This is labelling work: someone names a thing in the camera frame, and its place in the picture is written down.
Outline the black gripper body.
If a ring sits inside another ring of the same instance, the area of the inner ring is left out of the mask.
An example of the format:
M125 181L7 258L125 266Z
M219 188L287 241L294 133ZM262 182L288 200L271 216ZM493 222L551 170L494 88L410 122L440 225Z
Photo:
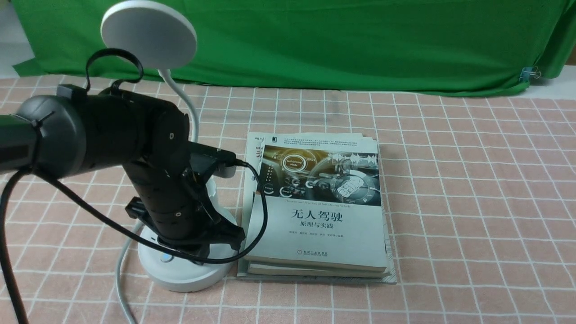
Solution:
M123 169L138 193L126 211L156 234L150 248L179 258L208 258L211 246L221 245L238 257L246 236L216 209L208 193L212 176L196 174L189 164L179 172L138 161Z

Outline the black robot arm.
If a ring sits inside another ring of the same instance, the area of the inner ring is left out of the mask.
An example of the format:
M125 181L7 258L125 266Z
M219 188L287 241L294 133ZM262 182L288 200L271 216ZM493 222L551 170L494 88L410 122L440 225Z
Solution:
M171 101L60 85L1 116L0 156L2 174L27 168L55 179L121 166L137 192L127 214L201 263L212 244L238 251L245 240L208 193L212 176L232 178L236 154L189 141L189 118Z

